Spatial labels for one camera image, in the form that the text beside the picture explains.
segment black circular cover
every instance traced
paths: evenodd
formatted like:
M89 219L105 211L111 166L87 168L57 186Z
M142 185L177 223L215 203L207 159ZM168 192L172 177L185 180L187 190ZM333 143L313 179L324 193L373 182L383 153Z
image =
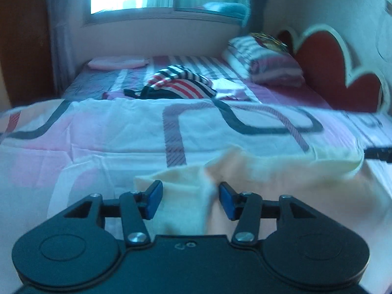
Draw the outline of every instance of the black circular cover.
M318 220L312 221L284 227L265 239L262 254L268 266L284 279L311 290L358 282L369 260L366 242L338 224L322 227Z
M67 219L43 224L14 245L12 260L21 277L45 287L72 287L106 272L120 254L104 229Z

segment mattress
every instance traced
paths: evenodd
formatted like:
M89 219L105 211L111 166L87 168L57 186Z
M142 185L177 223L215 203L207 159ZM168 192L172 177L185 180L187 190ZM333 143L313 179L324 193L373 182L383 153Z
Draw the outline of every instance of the mattress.
M230 145L256 156L297 156L312 146L354 149L358 141L391 146L391 138L385 114L244 101L58 99L13 110L0 118L0 288L11 293L20 285L11 261L17 238L91 193L118 197L134 190L137 176L205 164ZM367 161L359 174L392 201L392 165ZM381 233L390 232L391 217L388 210L375 223L388 224ZM121 225L107 220L106 229L118 236ZM371 244L361 284L384 294L392 284L392 236L356 232Z
M171 64L187 66L211 80L225 78L245 85L246 94L250 101L331 108L320 95L307 85L302 85L299 88L256 85L245 81L223 59L204 56L156 56L150 59L147 66L131 70L99 71L91 70L85 66L62 97L71 101L82 101L87 98L102 99L104 93L111 93L112 97L121 97L122 89L140 90L155 72Z

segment purple bed sheet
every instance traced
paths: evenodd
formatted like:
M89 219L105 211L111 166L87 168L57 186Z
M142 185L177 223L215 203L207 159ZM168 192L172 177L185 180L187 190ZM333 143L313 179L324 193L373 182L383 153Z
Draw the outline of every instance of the purple bed sheet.
M243 82L263 104L331 109L328 103L307 85L301 87L257 85L243 80L223 59L195 56L156 56L148 66L131 70L99 71L85 66L62 97L71 101L82 101L87 98L102 99L107 98L103 95L108 92L114 97L123 97L120 95L122 89L141 89L146 74L152 75L170 64L190 66L197 73L210 79L226 78L237 83Z

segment striped garment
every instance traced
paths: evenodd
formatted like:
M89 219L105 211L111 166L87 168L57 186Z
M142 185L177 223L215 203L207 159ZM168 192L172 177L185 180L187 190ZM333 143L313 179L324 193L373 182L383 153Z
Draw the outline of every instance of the striped garment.
M250 80L256 84L299 87L305 82L301 67L290 54L269 50L252 36L230 40L227 49L249 72Z
M212 89L212 81L200 74L192 72L183 65L170 65L158 71L147 81L148 93L167 90L177 98L212 98L216 91Z

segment cloud-shaped headboard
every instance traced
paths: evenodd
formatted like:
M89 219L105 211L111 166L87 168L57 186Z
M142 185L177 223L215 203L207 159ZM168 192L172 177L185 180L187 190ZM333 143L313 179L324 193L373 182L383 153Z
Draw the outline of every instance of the cloud-shaped headboard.
M278 38L301 66L307 85L333 109L389 111L391 94L383 74L364 66L352 68L347 45L332 27L314 25L301 37L285 28Z

